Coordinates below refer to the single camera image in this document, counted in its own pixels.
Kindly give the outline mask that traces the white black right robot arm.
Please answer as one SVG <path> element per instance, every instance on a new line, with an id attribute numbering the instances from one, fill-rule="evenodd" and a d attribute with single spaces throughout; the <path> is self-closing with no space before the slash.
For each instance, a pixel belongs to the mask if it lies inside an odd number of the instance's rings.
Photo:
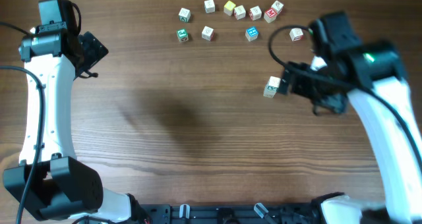
<path id="1" fill-rule="evenodd" d="M 283 64 L 279 92 L 293 93 L 341 114 L 351 105 L 365 128 L 382 177 L 385 201 L 331 194 L 320 204 L 324 223 L 420 223 L 421 133 L 407 72 L 386 40 L 364 43 L 346 13 L 326 14 L 307 27 L 311 64 Z"/>

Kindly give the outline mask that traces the green letter Z block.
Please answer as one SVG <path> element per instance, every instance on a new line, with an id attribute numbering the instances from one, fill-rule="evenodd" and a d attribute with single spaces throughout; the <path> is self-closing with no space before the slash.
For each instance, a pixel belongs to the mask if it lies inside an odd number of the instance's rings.
<path id="1" fill-rule="evenodd" d="M 264 89 L 264 93 L 265 92 L 270 92 L 270 91 L 273 91 L 273 92 L 275 92 L 275 93 L 277 93 L 277 87 L 273 87 L 273 86 L 267 86 L 265 89 Z"/>

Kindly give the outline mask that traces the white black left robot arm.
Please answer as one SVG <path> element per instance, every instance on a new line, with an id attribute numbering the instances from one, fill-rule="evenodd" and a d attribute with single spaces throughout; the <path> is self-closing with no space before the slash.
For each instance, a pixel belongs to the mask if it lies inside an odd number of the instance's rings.
<path id="1" fill-rule="evenodd" d="M 26 134 L 18 165 L 3 184 L 19 202 L 16 222 L 27 211 L 38 221 L 151 223 L 135 197 L 104 188 L 99 174 L 77 159 L 71 136 L 71 90 L 107 48 L 81 30 L 78 6 L 68 0 L 38 4 L 41 23 L 26 32 L 19 53 L 28 82 Z"/>

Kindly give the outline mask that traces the green letter I block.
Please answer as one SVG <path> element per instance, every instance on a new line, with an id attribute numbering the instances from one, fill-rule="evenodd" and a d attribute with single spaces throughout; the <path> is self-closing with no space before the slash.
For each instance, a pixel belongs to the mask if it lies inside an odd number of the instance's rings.
<path id="1" fill-rule="evenodd" d="M 275 77 L 275 76 L 271 76 L 269 78 L 269 80 L 268 80 L 268 83 L 267 83 L 266 87 L 267 86 L 273 86 L 273 87 L 279 88 L 280 87 L 280 82 L 281 82 L 281 79 L 280 78 Z"/>

